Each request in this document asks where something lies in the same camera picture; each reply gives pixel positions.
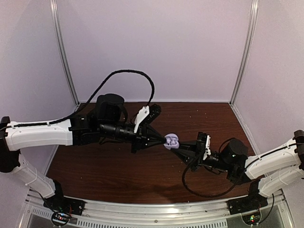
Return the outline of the purple round charging case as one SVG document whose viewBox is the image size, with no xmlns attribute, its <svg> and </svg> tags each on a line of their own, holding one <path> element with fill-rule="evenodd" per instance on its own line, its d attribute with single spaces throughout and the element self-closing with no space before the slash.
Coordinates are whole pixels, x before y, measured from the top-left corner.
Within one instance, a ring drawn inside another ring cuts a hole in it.
<svg viewBox="0 0 304 228">
<path fill-rule="evenodd" d="M 164 143 L 164 147 L 168 150 L 178 149 L 180 146 L 179 138 L 174 133 L 169 133 L 165 135 L 166 142 Z"/>
</svg>

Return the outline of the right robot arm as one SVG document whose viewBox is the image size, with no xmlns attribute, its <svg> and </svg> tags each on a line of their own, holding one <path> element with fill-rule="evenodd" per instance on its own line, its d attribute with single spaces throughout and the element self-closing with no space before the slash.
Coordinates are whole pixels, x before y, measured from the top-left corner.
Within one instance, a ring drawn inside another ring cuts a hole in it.
<svg viewBox="0 0 304 228">
<path fill-rule="evenodd" d="M 304 176 L 304 132 L 297 130 L 292 139 L 260 155 L 249 156 L 248 148 L 238 139 L 223 142 L 219 151 L 210 149 L 210 136 L 199 133 L 197 140 L 175 140 L 170 149 L 185 164 L 185 170 L 204 166 L 209 171 L 226 172 L 234 185 L 250 182 L 250 194 L 244 198 L 246 209 L 254 209 L 275 191 Z"/>
</svg>

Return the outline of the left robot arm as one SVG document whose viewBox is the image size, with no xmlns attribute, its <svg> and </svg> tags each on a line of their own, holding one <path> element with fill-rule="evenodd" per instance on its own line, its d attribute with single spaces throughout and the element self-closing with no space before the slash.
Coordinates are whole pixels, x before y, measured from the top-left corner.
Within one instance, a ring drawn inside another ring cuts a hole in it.
<svg viewBox="0 0 304 228">
<path fill-rule="evenodd" d="M 58 211 L 68 207 L 60 183 L 41 174 L 21 155 L 20 150 L 46 145 L 78 146 L 113 139 L 131 143 L 131 152 L 166 143 L 150 123 L 160 114 L 157 104 L 143 106 L 134 123 L 121 121 L 128 116 L 124 99 L 116 94 L 100 95 L 93 110 L 64 121 L 18 123 L 5 116 L 0 122 L 0 171 L 17 175 L 27 186 L 49 200 Z"/>
</svg>

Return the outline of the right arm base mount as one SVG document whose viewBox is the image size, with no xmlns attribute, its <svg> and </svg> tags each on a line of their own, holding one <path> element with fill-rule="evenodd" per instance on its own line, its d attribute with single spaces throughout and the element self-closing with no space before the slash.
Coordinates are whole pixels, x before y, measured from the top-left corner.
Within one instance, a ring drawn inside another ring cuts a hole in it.
<svg viewBox="0 0 304 228">
<path fill-rule="evenodd" d="M 227 201 L 230 215 L 259 210 L 268 205 L 267 198 L 258 196 L 246 196 Z"/>
</svg>

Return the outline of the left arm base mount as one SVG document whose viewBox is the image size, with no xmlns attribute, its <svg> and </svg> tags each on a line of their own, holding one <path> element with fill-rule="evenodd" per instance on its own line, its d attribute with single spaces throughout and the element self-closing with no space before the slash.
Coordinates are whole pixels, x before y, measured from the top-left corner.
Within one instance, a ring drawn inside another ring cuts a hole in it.
<svg viewBox="0 0 304 228">
<path fill-rule="evenodd" d="M 81 216 L 85 207 L 85 202 L 79 199 L 69 197 L 53 196 L 50 198 L 43 198 L 44 207 L 56 212 L 64 212 L 68 215 Z"/>
</svg>

